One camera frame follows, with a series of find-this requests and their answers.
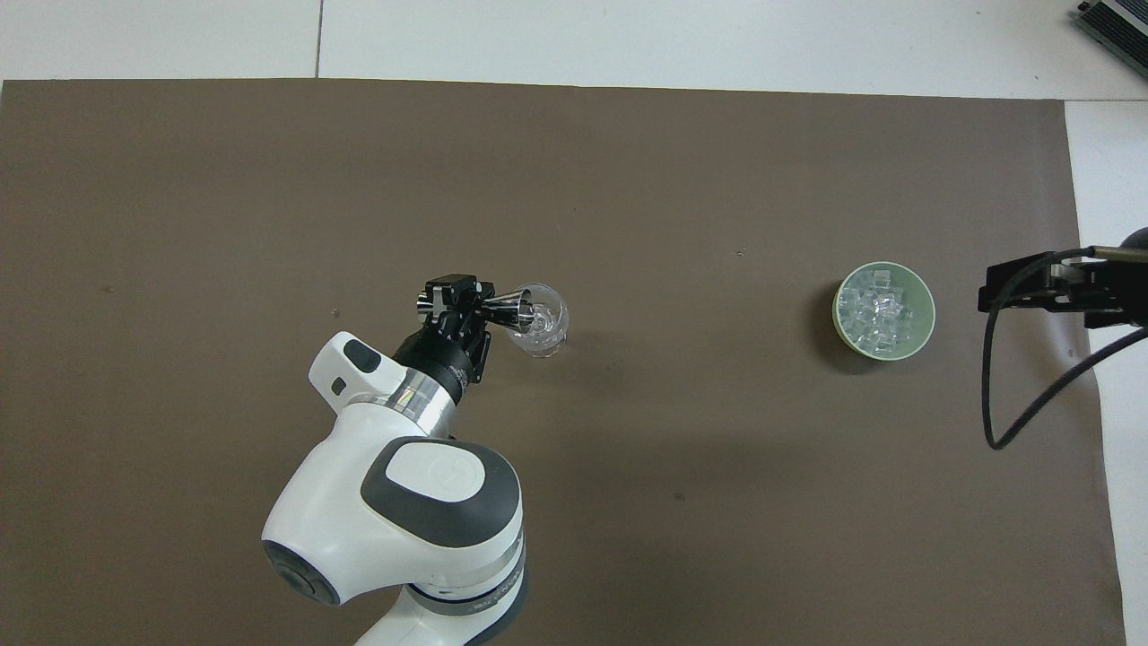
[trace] light green bowl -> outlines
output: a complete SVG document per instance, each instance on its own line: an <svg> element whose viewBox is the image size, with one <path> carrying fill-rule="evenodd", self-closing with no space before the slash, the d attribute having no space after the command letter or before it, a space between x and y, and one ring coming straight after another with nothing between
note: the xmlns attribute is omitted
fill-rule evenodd
<svg viewBox="0 0 1148 646"><path fill-rule="evenodd" d="M913 338L895 347L893 351L887 355L872 355L859 349L856 344L850 341L848 336L845 335L845 330L841 329L841 318L837 311L837 302L841 297L841 288L845 287L845 285L859 272L874 268L889 270L892 285L905 289L903 303L913 310ZM845 345L853 349L853 351L858 355L868 357L869 359L876 359L877 361L900 361L913 357L921 349L925 348L926 343L929 343L929 338L932 337L932 330L937 322L937 304L932 299L932 291L929 290L929 285L925 285L925 281L922 280L915 271L895 262L867 262L866 264L862 264L851 271L837 287L831 305L833 309L833 329L837 330L837 336L845 342Z"/></svg>

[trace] black cable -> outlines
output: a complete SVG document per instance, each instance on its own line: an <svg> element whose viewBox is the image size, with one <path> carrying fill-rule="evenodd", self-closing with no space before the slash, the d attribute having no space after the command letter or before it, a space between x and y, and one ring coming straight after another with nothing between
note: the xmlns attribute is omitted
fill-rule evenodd
<svg viewBox="0 0 1148 646"><path fill-rule="evenodd" d="M1021 433L1021 429L1024 428L1026 423L1029 423L1029 420L1031 420L1046 404L1048 404L1048 402L1054 396L1056 396L1056 394L1063 390L1064 387L1069 386L1069 383L1071 383L1072 380L1076 380L1085 372L1087 372L1089 368L1092 368L1096 364L1100 364L1104 359L1111 357L1116 352L1143 338L1142 336L1140 338L1132 338L1135 337L1138 334L1133 333L1132 335L1128 335L1127 337L1116 342L1115 344L1111 344L1100 350L1092 357L1088 357L1087 359L1078 364L1076 367L1070 369L1068 373L1062 375L1058 380L1056 380L1056 382L1054 382L1050 387L1048 387L1045 390L1045 392L1040 395L1040 397L1033 400L1033 403L1029 405L1029 408L1025 410L1025 412L1016 420L1016 422L1013 422L1013 426L1009 427L1008 431L1004 433L1001 439L998 441L993 437L993 420L992 420L992 413L990 411L990 376L991 376L991 368L993 360L993 332L996 328L996 317L1000 316L1001 309L1013 296L1013 291L1016 290L1017 286L1029 275L1032 275L1037 271L1050 264L1068 259L1070 257L1092 257L1093 255L1095 255L1095 252L1096 249L1094 247L1083 247L1079 249L1069 249L1064 251L1049 254L1041 258L1034 259L1029 264L1024 265L1023 267L1021 267L1021 270L1014 273L1011 278L1006 280L1004 285L1000 289L1000 293L998 293L996 295L996 298L993 299L993 305L988 310L988 320L985 321L985 347L984 347L984 352L982 353L980 357L980 418L985 426L985 442L987 442L988 446L992 447L994 451L1000 451L1006 446L1008 446L1008 444L1013 442L1013 438L1015 438L1016 435ZM1117 347L1118 344L1122 343L1124 343L1124 345L1114 349L1114 347Z"/></svg>

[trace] bowl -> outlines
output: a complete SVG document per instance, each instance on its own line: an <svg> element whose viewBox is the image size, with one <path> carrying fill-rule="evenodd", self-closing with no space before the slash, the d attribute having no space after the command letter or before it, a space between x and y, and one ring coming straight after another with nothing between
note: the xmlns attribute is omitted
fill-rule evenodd
<svg viewBox="0 0 1148 646"><path fill-rule="evenodd" d="M890 287L868 287L868 277L872 271L887 271L890 279ZM900 291L897 293L895 302L898 305L903 306L905 310L912 312L910 318L897 318L899 325L900 321L910 319L908 322L908 334L897 335L891 337L895 342L889 343L890 337L885 337L883 343L884 348L874 348L871 343L871 335L861 336L859 338L859 332L874 332L874 328L869 318L864 314L856 316L854 311L846 308L843 310L838 303L841 302L843 290L846 288L853 288L859 286L867 286L878 291L878 297L881 295L887 296L894 293L894 288L899 288ZM932 291L929 290L929 285L917 275L915 271L905 266L903 264L898 264L895 262L889 260L877 260L867 262L861 266L858 266L850 272L848 275L841 280L841 283L837 287L837 291L833 294L832 302L832 316L833 316L833 328L837 330L837 336L845 342L845 345L850 347L854 352L869 359L877 361L900 361L902 359L908 359L916 355L929 343L929 338L932 337L933 327L937 322L937 305L933 302Z"/></svg>

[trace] bowl rim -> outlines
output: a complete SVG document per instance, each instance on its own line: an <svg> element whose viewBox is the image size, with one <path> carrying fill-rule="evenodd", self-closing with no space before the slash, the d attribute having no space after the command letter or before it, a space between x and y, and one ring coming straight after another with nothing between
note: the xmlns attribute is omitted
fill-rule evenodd
<svg viewBox="0 0 1148 646"><path fill-rule="evenodd" d="M929 306L930 306L930 309L932 309L932 320L930 320L929 332L925 334L924 338L921 340L921 343L917 345L917 348L915 348L913 350L913 352L910 352L910 353L908 353L908 355L906 355L903 357L879 357L879 356L876 356L876 355L871 355L871 353L864 352L863 350L861 350L856 345L854 345L853 342L850 341L850 338L845 334L845 332L841 330L840 317L837 314L837 302L841 297L841 289L845 288L845 283L850 281L850 278L853 278L853 275L855 275L859 271L861 271L863 268L867 268L869 266L872 266L875 264L886 264L886 265L891 264L893 266L897 266L897 267L900 267L900 268L903 268L903 270L908 271L914 278L916 278L921 282L921 286L925 288L925 295L929 296ZM841 280L841 282L839 285L837 285L837 290L833 291L833 302L830 303L830 306L832 309L833 328L837 330L837 336L840 337L840 340L843 342L845 342L845 345L848 347L850 350L852 350L853 352L860 355L861 357L867 357L867 358L876 360L876 361L901 361L901 360L905 360L905 359L908 359L908 358L913 357L914 355L921 352L921 349L923 349L926 345L929 345L929 340L932 338L933 329L937 328L937 301L932 296L932 289L929 288L929 282L925 282L925 279L922 278L921 274L917 273L916 271L909 268L908 266L901 264L900 262L893 262L891 259L875 259L875 260L867 262L867 263L858 266L853 271L850 271L845 275L845 279Z"/></svg>

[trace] bowl of ice cubes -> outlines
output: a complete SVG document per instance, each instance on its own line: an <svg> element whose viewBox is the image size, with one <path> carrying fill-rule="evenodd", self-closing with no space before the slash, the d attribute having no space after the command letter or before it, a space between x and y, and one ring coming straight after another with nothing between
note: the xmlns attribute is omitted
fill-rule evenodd
<svg viewBox="0 0 1148 646"><path fill-rule="evenodd" d="M929 286L895 262L869 262L853 270L833 297L833 327L859 355L900 361L932 336L937 308Z"/></svg>

